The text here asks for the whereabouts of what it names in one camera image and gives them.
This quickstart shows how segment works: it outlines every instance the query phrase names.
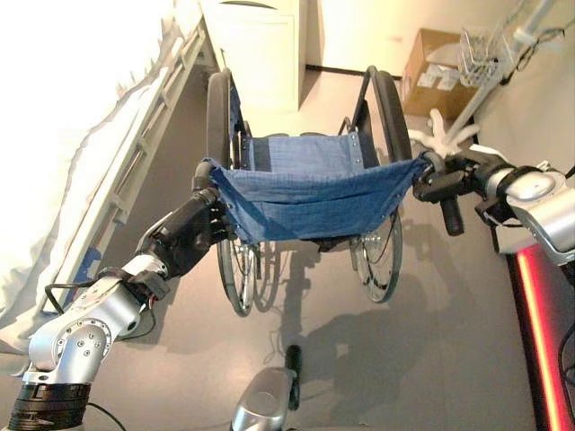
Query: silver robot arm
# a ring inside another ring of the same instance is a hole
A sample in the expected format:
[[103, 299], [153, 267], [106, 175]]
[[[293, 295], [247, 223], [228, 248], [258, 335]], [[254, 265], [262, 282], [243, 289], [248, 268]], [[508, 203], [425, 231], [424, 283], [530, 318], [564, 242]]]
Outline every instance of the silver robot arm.
[[80, 430], [91, 383], [119, 335], [132, 330], [166, 281], [189, 272], [213, 243], [229, 234], [217, 191], [201, 163], [197, 188], [183, 206], [152, 226], [123, 268], [106, 268], [56, 319], [31, 338], [24, 374], [7, 430]]
[[[504, 225], [516, 218], [556, 265], [575, 260], [575, 190], [561, 172], [548, 165], [513, 166], [499, 152], [481, 145], [445, 160], [433, 152], [423, 156], [433, 167], [414, 185], [416, 198], [436, 203], [477, 193], [482, 203], [475, 211], [486, 224]], [[461, 218], [458, 210], [456, 216]], [[456, 224], [462, 233], [463, 222]]]

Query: wheelchair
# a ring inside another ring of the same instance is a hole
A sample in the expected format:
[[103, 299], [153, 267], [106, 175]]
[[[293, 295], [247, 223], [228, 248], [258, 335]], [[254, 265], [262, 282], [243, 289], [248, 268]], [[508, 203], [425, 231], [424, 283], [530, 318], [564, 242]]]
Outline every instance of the wheelchair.
[[[369, 83], [384, 130], [387, 166], [380, 166], [374, 145]], [[402, 265], [398, 206], [425, 164], [411, 157], [394, 79], [370, 66], [352, 119], [343, 119], [336, 136], [254, 137], [240, 104], [229, 69], [210, 76], [207, 160], [218, 168], [210, 179], [234, 227], [234, 239], [217, 245], [217, 259], [234, 311], [247, 316], [257, 280], [278, 269], [274, 242], [295, 239], [317, 243], [319, 252], [346, 242], [368, 298], [388, 301]]]

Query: white wall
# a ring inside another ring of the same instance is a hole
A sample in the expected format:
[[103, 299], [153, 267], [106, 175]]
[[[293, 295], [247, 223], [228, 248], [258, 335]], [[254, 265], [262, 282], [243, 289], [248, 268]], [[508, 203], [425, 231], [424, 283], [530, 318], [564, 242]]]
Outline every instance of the white wall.
[[[575, 1], [559, 1], [544, 27], [562, 27], [573, 16]], [[547, 159], [566, 172], [575, 163], [575, 26], [565, 36], [562, 51], [538, 51], [475, 115], [480, 142], [500, 149], [514, 164]]]
[[421, 27], [493, 26], [516, 0], [309, 0], [306, 62], [401, 75]]

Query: red light strip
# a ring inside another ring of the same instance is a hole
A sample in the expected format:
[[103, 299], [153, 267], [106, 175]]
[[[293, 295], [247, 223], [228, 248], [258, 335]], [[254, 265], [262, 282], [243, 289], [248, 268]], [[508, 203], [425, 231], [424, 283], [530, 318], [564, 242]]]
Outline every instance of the red light strip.
[[547, 414], [549, 416], [549, 425], [552, 431], [562, 430], [562, 422], [559, 416], [559, 406], [557, 402], [557, 394], [561, 394], [561, 386], [553, 379], [551, 362], [549, 360], [551, 351], [546, 339], [546, 331], [542, 321], [541, 313], [541, 298], [538, 297], [535, 289], [534, 271], [533, 271], [533, 258], [524, 251], [517, 254], [517, 263], [519, 265], [519, 272], [523, 281], [525, 295], [527, 300], [527, 309], [529, 311], [529, 318], [533, 335], [535, 338], [535, 348], [537, 350], [537, 360], [539, 362], [539, 369], [541, 370], [541, 377], [543, 379], [545, 404], [547, 406]]

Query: blue wheelchair seat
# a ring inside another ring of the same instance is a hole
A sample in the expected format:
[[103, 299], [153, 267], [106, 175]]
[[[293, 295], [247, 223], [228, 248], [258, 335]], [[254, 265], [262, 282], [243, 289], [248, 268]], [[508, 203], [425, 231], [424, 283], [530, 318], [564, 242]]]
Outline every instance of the blue wheelchair seat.
[[210, 173], [246, 243], [360, 235], [401, 203], [427, 165], [411, 159], [364, 168], [358, 133], [246, 137], [240, 170]]

